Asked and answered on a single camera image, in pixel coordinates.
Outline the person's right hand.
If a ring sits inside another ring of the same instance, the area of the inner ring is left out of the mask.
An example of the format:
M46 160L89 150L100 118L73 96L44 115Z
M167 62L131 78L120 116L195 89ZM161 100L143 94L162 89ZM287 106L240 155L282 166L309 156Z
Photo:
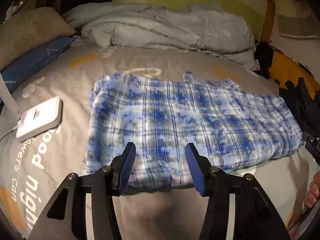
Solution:
M319 200L319 185L320 185L320 174L317 172L313 176L313 181L310 184L310 189L306 194L306 199L304 200L304 206L312 208Z

